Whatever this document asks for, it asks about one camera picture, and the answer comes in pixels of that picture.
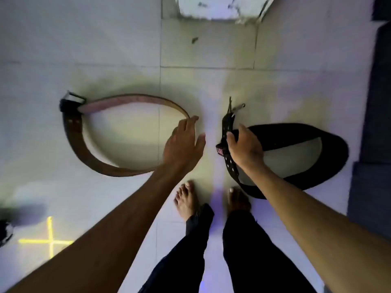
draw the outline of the tiled floor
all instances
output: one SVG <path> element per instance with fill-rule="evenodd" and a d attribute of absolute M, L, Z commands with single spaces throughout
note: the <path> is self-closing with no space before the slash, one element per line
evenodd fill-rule
<path fill-rule="evenodd" d="M 0 291 L 48 259 L 45 245 L 18 243 L 46 238 L 46 217 L 52 216 L 55 239 L 75 240 L 149 177 L 106 177 L 78 161 L 58 111 L 67 89 L 90 99 L 160 94 L 201 116 L 205 153 L 185 178 L 195 180 L 201 200 L 216 213 L 201 292 L 232 292 L 221 233 L 223 196 L 235 182 L 214 148 L 229 96 L 247 104 L 236 124 L 301 122 L 343 137 L 350 147 L 346 167 L 308 192 L 346 212 L 379 26 L 370 22 L 372 0 L 276 0 L 258 29 L 170 19 L 176 12 L 171 1 L 163 0 L 163 14 L 161 0 L 0 1 L 0 204 L 35 210 L 30 224 L 17 227 L 0 249 Z M 166 107 L 128 105 L 89 118 L 86 131 L 99 158 L 145 167 L 159 163 L 180 117 Z M 318 153 L 312 142 L 266 158 L 283 176 L 310 166 Z M 137 292 L 184 235 L 172 199 L 120 292 Z M 320 277 L 269 203 L 252 204 L 272 241 L 321 292 Z"/>

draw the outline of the forearm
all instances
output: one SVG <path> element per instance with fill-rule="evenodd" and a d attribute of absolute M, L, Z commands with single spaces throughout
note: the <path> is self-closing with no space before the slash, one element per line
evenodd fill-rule
<path fill-rule="evenodd" d="M 10 292 L 117 292 L 154 218 L 185 174 L 178 166 L 159 166 L 138 191 Z"/>
<path fill-rule="evenodd" d="M 275 175 L 245 169 L 335 292 L 385 292 L 391 288 L 391 244 Z"/>

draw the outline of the person's left arm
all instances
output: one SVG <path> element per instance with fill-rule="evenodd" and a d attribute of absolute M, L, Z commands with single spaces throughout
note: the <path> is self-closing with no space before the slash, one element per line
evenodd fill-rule
<path fill-rule="evenodd" d="M 179 122 L 163 164 L 138 191 L 9 292 L 117 292 L 163 203 L 202 157 L 205 134 L 195 141 L 197 120 Z"/>

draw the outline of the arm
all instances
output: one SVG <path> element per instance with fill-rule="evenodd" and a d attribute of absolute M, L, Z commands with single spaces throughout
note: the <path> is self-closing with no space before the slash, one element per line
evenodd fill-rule
<path fill-rule="evenodd" d="M 197 120 L 179 122 L 163 164 L 138 191 L 9 292 L 117 292 L 164 201 L 202 157 L 205 135 L 194 144 Z"/>
<path fill-rule="evenodd" d="M 233 160 L 253 180 L 334 293 L 389 292 L 391 242 L 350 222 L 274 174 L 262 146 L 246 127 L 227 141 Z"/>

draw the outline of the hand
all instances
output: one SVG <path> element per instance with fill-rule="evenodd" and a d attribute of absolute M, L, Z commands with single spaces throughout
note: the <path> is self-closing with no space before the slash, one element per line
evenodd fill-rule
<path fill-rule="evenodd" d="M 205 134 L 198 136 L 196 144 L 195 123 L 198 116 L 179 121 L 173 130 L 163 151 L 163 163 L 178 166 L 186 173 L 190 172 L 203 155 L 205 147 Z"/>
<path fill-rule="evenodd" d="M 243 124 L 239 125 L 238 141 L 235 141 L 232 132 L 227 132 L 227 143 L 233 161 L 244 171 L 265 167 L 261 143 L 257 136 Z"/>

